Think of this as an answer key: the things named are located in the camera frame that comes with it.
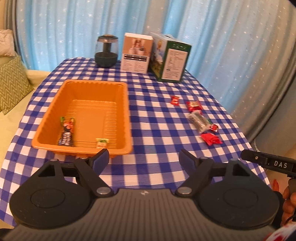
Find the person right hand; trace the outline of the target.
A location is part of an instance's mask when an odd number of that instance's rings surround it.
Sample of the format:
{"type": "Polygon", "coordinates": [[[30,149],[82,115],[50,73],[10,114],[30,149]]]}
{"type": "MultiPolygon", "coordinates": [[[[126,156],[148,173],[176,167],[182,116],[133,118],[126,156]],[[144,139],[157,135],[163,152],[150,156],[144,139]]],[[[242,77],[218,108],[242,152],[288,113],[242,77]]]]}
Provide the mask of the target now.
{"type": "Polygon", "coordinates": [[[278,229],[288,223],[295,222],[295,192],[290,193],[287,186],[283,193],[280,193],[280,186],[276,179],[273,180],[271,187],[280,201],[280,207],[272,223],[272,226],[278,229]]]}

